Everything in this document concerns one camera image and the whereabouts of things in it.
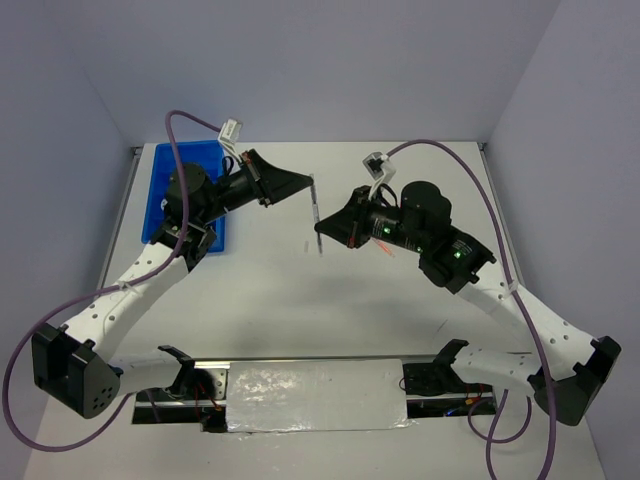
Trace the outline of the grey ballpoint pen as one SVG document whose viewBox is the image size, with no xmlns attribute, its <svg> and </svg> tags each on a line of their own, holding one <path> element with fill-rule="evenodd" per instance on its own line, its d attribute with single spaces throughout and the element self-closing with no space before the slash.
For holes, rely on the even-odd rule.
<svg viewBox="0 0 640 480">
<path fill-rule="evenodd" d="M 313 220 L 314 220 L 314 232 L 316 234 L 316 244 L 317 244 L 319 256 L 322 257 L 323 256 L 323 244 L 322 244 L 321 234 L 318 233 L 315 230 L 315 224 L 320 221 L 319 206 L 318 206 L 318 200 L 317 200 L 317 191 L 316 191 L 315 184 L 311 185 L 311 187 L 310 187 L 310 196 L 311 196 L 311 205 L 312 205 L 312 215 L 313 215 Z"/>
</svg>

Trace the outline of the orange ballpoint pen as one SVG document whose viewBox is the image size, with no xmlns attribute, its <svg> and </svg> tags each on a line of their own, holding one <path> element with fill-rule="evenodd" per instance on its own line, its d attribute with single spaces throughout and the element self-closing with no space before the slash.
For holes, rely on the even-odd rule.
<svg viewBox="0 0 640 480">
<path fill-rule="evenodd" d="M 395 254 L 394 252 L 386 245 L 384 244 L 382 241 L 378 240 L 378 239 L 372 239 L 372 241 L 389 257 L 391 258 L 395 258 Z"/>
</svg>

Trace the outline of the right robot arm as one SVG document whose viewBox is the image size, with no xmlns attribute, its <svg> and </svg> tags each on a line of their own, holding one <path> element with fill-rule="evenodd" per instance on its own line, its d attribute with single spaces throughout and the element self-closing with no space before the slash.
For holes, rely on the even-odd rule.
<svg viewBox="0 0 640 480">
<path fill-rule="evenodd" d="M 376 239 L 418 254 L 419 268 L 433 285 L 477 307 L 523 346 L 524 354 L 517 355 L 449 341 L 434 360 L 442 389 L 457 391 L 466 383 L 519 392 L 559 423 L 578 425 L 607 381 L 620 345 L 574 327 L 525 287 L 508 282 L 494 254 L 452 225 L 451 210 L 429 182 L 406 185 L 396 206 L 362 186 L 315 230 L 350 249 Z"/>
</svg>

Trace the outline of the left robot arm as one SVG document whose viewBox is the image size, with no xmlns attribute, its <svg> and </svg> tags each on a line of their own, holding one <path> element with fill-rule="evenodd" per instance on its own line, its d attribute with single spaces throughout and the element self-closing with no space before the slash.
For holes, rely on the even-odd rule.
<svg viewBox="0 0 640 480">
<path fill-rule="evenodd" d="M 35 385 L 85 419 L 119 395 L 162 388 L 189 396 L 199 380 L 194 359 L 170 345 L 152 355 L 118 360 L 116 350 L 133 326 L 205 258 L 217 235 L 214 222 L 253 201 L 269 207 L 311 187 L 313 179 L 275 167 L 255 150 L 238 171 L 212 180 L 196 163 L 174 170 L 164 219 L 140 256 L 83 311 L 61 326 L 44 324 L 31 337 Z"/>
</svg>

